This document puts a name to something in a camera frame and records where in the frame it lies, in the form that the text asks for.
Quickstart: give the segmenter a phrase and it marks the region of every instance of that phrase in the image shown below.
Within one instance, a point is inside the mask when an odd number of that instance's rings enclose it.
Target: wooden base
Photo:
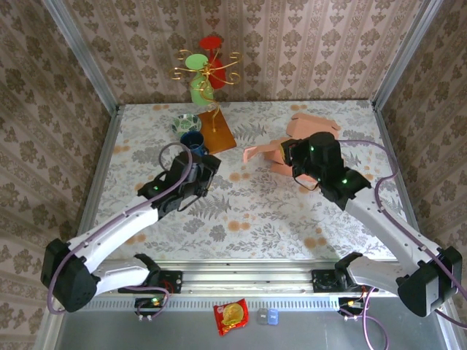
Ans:
[[[214,119],[216,131],[212,130],[212,115],[214,112],[205,112],[199,115],[203,123],[201,133],[204,136],[204,146],[207,147],[211,155],[236,147],[234,136],[228,128],[222,111],[219,111]]]

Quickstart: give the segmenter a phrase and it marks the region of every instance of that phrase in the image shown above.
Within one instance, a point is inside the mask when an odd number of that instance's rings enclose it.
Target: purple cable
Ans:
[[[165,288],[160,288],[160,287],[125,287],[125,289],[129,289],[129,290],[136,290],[137,292],[139,291],[145,291],[145,290],[158,290],[159,292],[163,292],[165,295],[166,295],[166,302],[162,305],[161,309],[159,311],[157,311],[154,316],[152,316],[153,319],[155,319],[157,316],[159,316],[162,312],[163,309],[165,309],[167,307],[167,305],[169,304],[169,298],[170,298],[170,294],[169,294],[169,291]],[[140,311],[141,311],[141,307],[142,307],[142,304],[143,303],[140,303],[138,305],[138,307],[136,308],[136,315],[138,315],[138,317],[140,316]]]
[[[393,172],[392,175],[382,177],[381,179],[378,180],[378,182],[377,182],[377,184],[376,184],[376,186],[374,188],[374,196],[376,198],[376,202],[377,202],[378,207],[380,208],[381,212],[389,219],[389,221],[391,221],[404,235],[406,235],[408,238],[410,238],[411,241],[413,241],[416,245],[418,245],[419,248],[423,248],[424,247],[423,243],[417,237],[413,236],[408,230],[406,230],[406,228],[404,226],[399,224],[397,222],[397,220],[394,219],[385,210],[384,206],[382,205],[381,198],[379,197],[379,187],[381,186],[381,183],[383,183],[383,181],[394,178],[398,173],[398,164],[397,164],[397,161],[395,161],[394,157],[387,151],[387,149],[385,149],[383,146],[381,146],[380,144],[378,144],[376,142],[366,141],[366,140],[338,140],[338,141],[342,142],[342,143],[348,143],[348,144],[351,144],[351,143],[355,143],[355,144],[371,144],[373,146],[379,147],[380,149],[382,149],[383,151],[386,152],[387,157],[390,158],[393,161],[393,165],[394,165],[393,171],[394,172]],[[452,283],[458,288],[458,291],[461,293],[461,295],[464,297],[464,299],[467,300],[467,291],[462,287],[462,284],[452,275],[451,271],[449,271],[448,268],[446,266],[444,266],[444,264],[436,256],[436,254],[434,254],[429,249],[424,249],[423,251],[440,267],[440,269],[442,269],[442,271],[446,274],[446,276],[448,276],[449,279],[452,281]],[[439,316],[441,316],[441,317],[445,318],[446,320],[448,320],[449,322],[451,322],[451,323],[453,323],[453,324],[455,324],[455,325],[457,325],[457,326],[459,326],[461,328],[467,329],[467,324],[460,323],[460,322],[454,320],[453,318],[447,316],[446,314],[440,312],[439,310],[435,310],[435,312]]]
[[[368,316],[366,314],[369,306],[369,301],[370,301],[370,294],[371,292],[374,291],[374,287],[370,289],[370,291],[368,292],[367,296],[366,296],[366,299],[365,299],[365,303],[364,303],[364,306],[363,306],[363,314],[362,315],[354,315],[354,314],[351,314],[349,311],[343,309],[343,308],[340,308],[340,311],[343,312],[344,314],[348,315],[349,317],[354,317],[356,316],[358,319],[362,319],[362,323],[363,323],[363,334],[365,335],[365,341],[366,341],[366,344],[368,345],[368,347],[370,348],[370,350],[374,350],[373,349],[373,346],[371,346],[371,343],[370,343],[370,338],[368,336],[368,331],[367,331],[367,328],[366,328],[366,320],[367,319],[370,319],[371,321],[375,322],[376,324],[379,325],[379,328],[381,328],[382,332],[383,332],[383,335],[385,337],[385,350],[388,350],[389,349],[389,335],[387,334],[387,331],[386,331],[386,328],[385,326],[375,317],[372,317],[372,316]]]
[[[91,242],[93,239],[99,237],[102,233],[105,233],[108,230],[111,230],[114,226],[116,226],[116,224],[119,224],[126,217],[129,217],[130,215],[134,214],[135,212],[137,212],[141,208],[144,208],[145,206],[147,206],[149,203],[152,203],[152,202],[158,200],[159,198],[162,198],[167,193],[170,193],[171,191],[175,190],[188,177],[188,175],[190,173],[190,170],[191,170],[191,166],[193,165],[193,156],[191,155],[191,151],[184,144],[181,144],[179,142],[172,142],[170,144],[167,144],[166,146],[164,146],[161,149],[161,152],[159,153],[159,156],[162,154],[162,152],[164,152],[166,149],[168,149],[171,146],[181,146],[183,148],[183,150],[186,151],[187,154],[188,154],[188,167],[183,172],[180,179],[177,182],[175,182],[171,187],[169,187],[167,190],[159,193],[158,195],[152,197],[151,199],[148,199],[147,201],[144,201],[144,202],[134,206],[133,208],[129,209],[128,211],[124,211],[122,214],[116,216],[112,220],[108,221],[106,224],[102,225],[101,228],[96,230],[95,233],[93,233],[87,239],[85,239],[83,242],[78,244],[73,250],[70,251],[70,253],[68,253],[65,256],[65,258],[58,265],[57,270],[55,270],[55,273],[53,274],[52,279],[50,280],[49,290],[47,291],[47,308],[49,309],[49,312],[51,314],[61,315],[61,314],[65,313],[65,310],[55,310],[53,308],[53,290],[55,289],[55,285],[57,283],[58,275],[63,270],[63,267],[68,262],[68,260],[73,255],[75,255],[81,248],[83,248],[86,244]]]

